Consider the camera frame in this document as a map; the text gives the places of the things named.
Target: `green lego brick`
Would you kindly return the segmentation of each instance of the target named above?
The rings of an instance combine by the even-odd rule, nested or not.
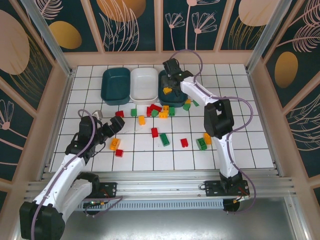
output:
[[[161,138],[161,142],[164,147],[170,145],[170,142],[169,142],[167,135],[165,133],[160,134],[160,138]]]
[[[199,106],[199,103],[197,103],[195,100],[193,100],[192,102],[193,102],[193,104],[194,104],[196,107]]]
[[[187,104],[183,105],[183,109],[186,111],[189,111],[190,106],[191,106],[191,104],[187,103]]]
[[[151,112],[151,116],[152,117],[156,117],[156,116],[158,116],[158,114],[159,114],[159,112],[157,110],[154,110],[154,109]]]
[[[173,117],[174,115],[176,115],[176,110],[173,106],[170,106],[169,107],[169,116]]]
[[[136,108],[132,108],[131,109],[131,117],[136,117],[138,114],[137,114],[137,109]]]
[[[203,151],[207,149],[207,144],[204,140],[204,138],[199,138],[196,140],[196,144],[198,145],[199,150]]]

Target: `plastic bowl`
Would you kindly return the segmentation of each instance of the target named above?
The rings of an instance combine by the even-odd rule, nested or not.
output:
[[[106,104],[124,105],[130,101],[130,70],[110,68],[103,73],[101,98]]]
[[[158,78],[158,97],[160,104],[162,106],[168,105],[170,107],[181,108],[188,99],[188,95],[183,93],[182,91],[178,91],[178,96],[176,96],[174,92],[165,95],[163,87],[161,86],[161,77],[164,75],[166,75],[166,71],[162,70],[159,73]]]
[[[131,71],[130,98],[136,105],[151,105],[158,98],[158,71],[141,67]]]

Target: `toy block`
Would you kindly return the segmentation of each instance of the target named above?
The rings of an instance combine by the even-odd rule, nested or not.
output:
[[[176,115],[176,110],[173,106],[169,107],[169,116],[173,117]]]
[[[186,147],[189,146],[188,140],[186,138],[181,139],[180,141],[181,141],[181,145],[182,145],[183,148],[186,148]]]
[[[161,138],[161,142],[164,147],[170,145],[170,142],[169,142],[167,135],[165,133],[160,134],[160,138]]]
[[[190,104],[185,104],[183,105],[183,109],[186,111],[189,111],[190,106],[191,106]]]
[[[199,138],[196,140],[196,144],[198,145],[199,150],[203,151],[207,149],[207,145],[205,140],[202,138]]]
[[[151,110],[157,110],[158,112],[161,112],[161,110],[162,110],[162,107],[154,105],[154,104],[151,104],[150,108],[151,108]]]
[[[136,117],[137,116],[137,109],[136,108],[132,108],[131,109],[131,117]]]
[[[172,88],[170,88],[170,87],[164,87],[164,88],[163,88],[163,93],[164,93],[164,95],[167,95],[167,94],[172,93]]]
[[[124,151],[123,151],[123,150],[117,149],[117,150],[115,151],[115,156],[116,156],[116,157],[122,158],[123,155],[124,155]]]
[[[118,138],[112,139],[112,142],[110,144],[110,150],[116,151],[118,149],[119,145],[120,145],[120,141],[121,140],[118,139]]]
[[[118,117],[122,117],[122,118],[125,117],[124,111],[117,111],[117,112],[115,113],[115,115],[118,116]]]
[[[211,137],[210,137],[210,135],[208,133],[205,132],[203,134],[203,138],[204,138],[205,144],[209,144],[210,145],[212,143]]]
[[[163,106],[163,112],[164,113],[169,113],[169,106],[168,105],[164,105]]]
[[[156,116],[158,116],[158,114],[159,114],[159,112],[157,110],[152,110],[152,112],[151,112],[152,117],[156,117]]]
[[[151,128],[151,134],[153,138],[157,138],[159,136],[158,129],[156,127]]]
[[[139,124],[141,126],[146,124],[145,116],[139,116]]]
[[[199,106],[199,103],[197,103],[195,100],[193,100],[192,102],[193,102],[193,104],[194,104],[196,107]]]
[[[167,112],[159,112],[159,118],[160,119],[167,119],[168,113]]]

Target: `white tiled surface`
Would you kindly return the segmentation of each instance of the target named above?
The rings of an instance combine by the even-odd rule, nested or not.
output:
[[[198,64],[180,65],[182,69],[196,74],[200,70]],[[131,101],[126,105],[109,106],[101,97],[102,75],[108,68],[122,66],[79,66],[75,74],[72,91],[60,130],[58,143],[51,161],[51,171],[55,172],[64,157],[64,151],[79,130],[78,110],[85,108],[89,112],[96,109],[102,111],[102,123],[106,123],[117,111],[124,112],[124,128],[115,136],[120,139],[119,149],[124,150],[123,157],[115,156],[109,149],[112,139],[107,139],[106,147],[96,147],[101,152],[90,159],[84,171],[172,171],[172,170],[210,170],[219,169],[220,160],[217,147],[212,144],[207,150],[200,151],[197,139],[205,132],[204,109],[191,104],[190,110],[182,107],[175,109],[175,116],[167,119],[146,117],[147,106],[137,106],[139,115],[144,115],[146,124],[139,125],[137,117],[131,117],[131,109],[136,105]],[[164,68],[157,65],[126,65],[132,71],[135,68],[154,67],[158,72]],[[248,100],[253,108],[252,122],[232,135],[235,160],[240,168],[273,168],[274,164],[268,150],[258,110],[250,89],[246,71],[241,64],[205,64],[198,81],[217,96],[234,96]],[[248,106],[237,100],[231,101],[234,115],[234,127],[238,128],[249,119]],[[170,142],[163,146],[160,137],[152,138],[151,128],[166,133]],[[181,139],[186,138],[188,147],[181,146]]]

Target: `white bowl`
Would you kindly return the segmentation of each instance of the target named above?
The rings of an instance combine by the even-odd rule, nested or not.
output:
[[[158,71],[140,67],[131,71],[130,98],[136,105],[151,105],[158,98]]]

